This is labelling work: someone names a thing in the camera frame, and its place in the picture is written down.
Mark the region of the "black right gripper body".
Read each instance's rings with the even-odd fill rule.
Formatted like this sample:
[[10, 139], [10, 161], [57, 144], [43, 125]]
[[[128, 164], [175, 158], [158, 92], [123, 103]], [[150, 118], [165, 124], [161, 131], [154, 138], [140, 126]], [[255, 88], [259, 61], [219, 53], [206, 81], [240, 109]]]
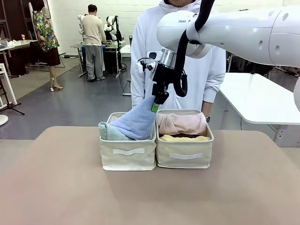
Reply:
[[150, 79], [153, 81], [152, 94], [165, 94], [168, 93], [169, 84], [173, 83], [172, 68], [157, 62], [149, 65]]

